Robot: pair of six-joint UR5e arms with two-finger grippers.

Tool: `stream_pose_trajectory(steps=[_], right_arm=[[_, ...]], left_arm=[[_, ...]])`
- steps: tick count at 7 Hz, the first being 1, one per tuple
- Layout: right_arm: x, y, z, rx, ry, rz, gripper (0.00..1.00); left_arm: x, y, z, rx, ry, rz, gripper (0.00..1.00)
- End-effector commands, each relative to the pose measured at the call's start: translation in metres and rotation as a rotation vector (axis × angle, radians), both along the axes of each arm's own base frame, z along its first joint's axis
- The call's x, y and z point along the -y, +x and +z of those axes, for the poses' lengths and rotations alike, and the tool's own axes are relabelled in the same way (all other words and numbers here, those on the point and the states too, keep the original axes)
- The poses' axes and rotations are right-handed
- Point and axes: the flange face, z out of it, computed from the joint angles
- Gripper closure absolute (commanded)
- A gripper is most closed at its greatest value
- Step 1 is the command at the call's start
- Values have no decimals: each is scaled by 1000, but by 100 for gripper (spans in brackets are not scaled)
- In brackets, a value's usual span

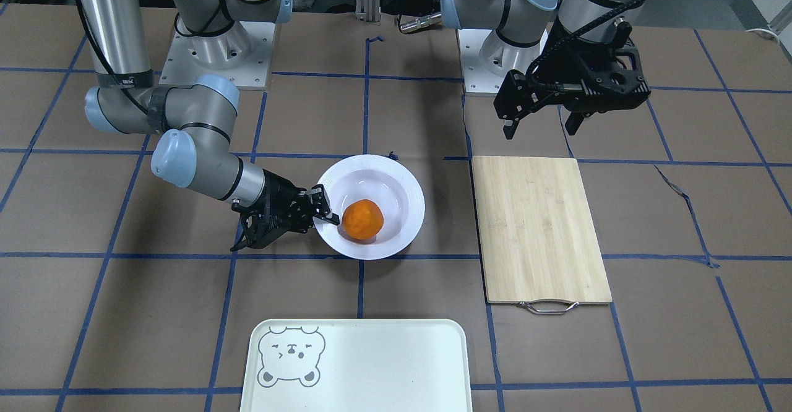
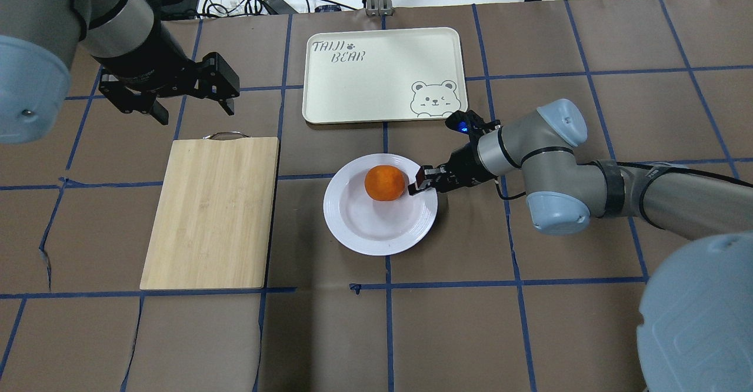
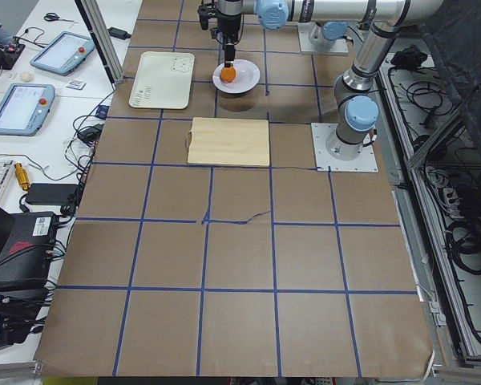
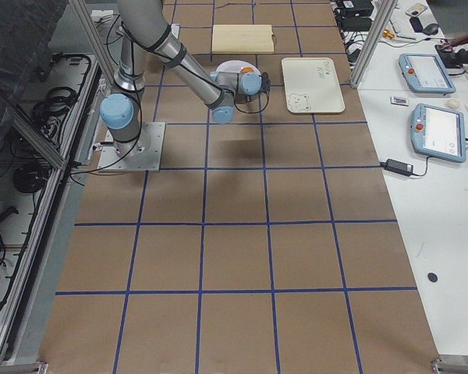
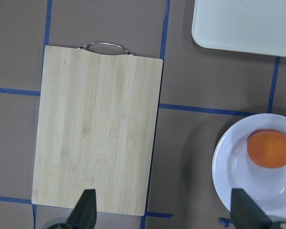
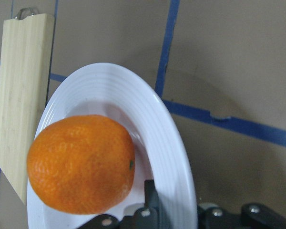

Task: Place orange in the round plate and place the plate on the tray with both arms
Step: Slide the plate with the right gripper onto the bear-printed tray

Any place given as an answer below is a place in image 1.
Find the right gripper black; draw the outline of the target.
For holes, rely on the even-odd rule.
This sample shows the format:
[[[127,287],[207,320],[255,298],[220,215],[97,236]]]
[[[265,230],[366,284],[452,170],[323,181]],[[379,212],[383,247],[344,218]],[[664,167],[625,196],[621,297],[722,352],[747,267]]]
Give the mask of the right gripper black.
[[[241,236],[230,252],[266,248],[286,232],[308,232],[314,223],[340,225],[339,215],[329,213],[322,184],[307,190],[267,170],[243,170],[241,177],[232,195],[232,211],[240,216]]]

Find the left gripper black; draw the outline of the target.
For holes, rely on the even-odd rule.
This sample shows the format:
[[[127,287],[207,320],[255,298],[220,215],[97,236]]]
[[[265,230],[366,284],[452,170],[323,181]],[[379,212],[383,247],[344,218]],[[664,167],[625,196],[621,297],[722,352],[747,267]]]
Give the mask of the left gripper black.
[[[552,51],[531,73],[507,73],[493,102],[507,140],[513,139],[520,119],[546,105],[571,111],[566,132],[574,136],[585,114],[634,109],[650,97],[630,38],[632,25],[619,21],[609,27],[616,33],[607,43],[574,39]]]

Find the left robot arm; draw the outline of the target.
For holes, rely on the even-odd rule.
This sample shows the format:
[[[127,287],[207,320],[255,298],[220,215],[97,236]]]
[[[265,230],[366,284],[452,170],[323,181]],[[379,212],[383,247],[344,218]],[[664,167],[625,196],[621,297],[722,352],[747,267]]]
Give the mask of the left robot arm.
[[[569,113],[574,135],[595,113],[650,97],[631,40],[633,0],[439,0],[443,24],[488,30],[484,54],[502,78],[493,107],[512,139],[521,119],[549,105]]]

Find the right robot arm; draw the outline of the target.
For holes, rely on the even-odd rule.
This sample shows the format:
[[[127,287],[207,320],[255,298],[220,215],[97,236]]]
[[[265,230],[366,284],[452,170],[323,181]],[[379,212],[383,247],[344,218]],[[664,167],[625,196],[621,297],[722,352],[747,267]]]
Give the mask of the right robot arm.
[[[85,96],[99,131],[159,135],[151,171],[174,186],[230,204],[241,236],[232,251],[262,249],[287,232],[340,224],[323,186],[288,179],[230,153],[239,90],[220,70],[252,56],[243,23],[285,23],[293,0],[174,0],[174,27],[209,69],[189,85],[156,85],[139,0],[75,0],[93,51],[97,86]]]

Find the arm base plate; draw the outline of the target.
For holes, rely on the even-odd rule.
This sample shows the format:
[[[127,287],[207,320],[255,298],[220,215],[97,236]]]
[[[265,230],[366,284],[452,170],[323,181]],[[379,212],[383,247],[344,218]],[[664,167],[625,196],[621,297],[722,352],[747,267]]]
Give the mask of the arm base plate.
[[[529,48],[507,45],[493,30],[457,31],[465,93],[473,97],[495,97],[506,73],[524,72],[542,52],[548,34]]]
[[[192,85],[198,77],[216,74],[240,90],[268,90],[270,62],[278,26],[238,21],[215,37],[176,34],[161,72],[161,85]]]

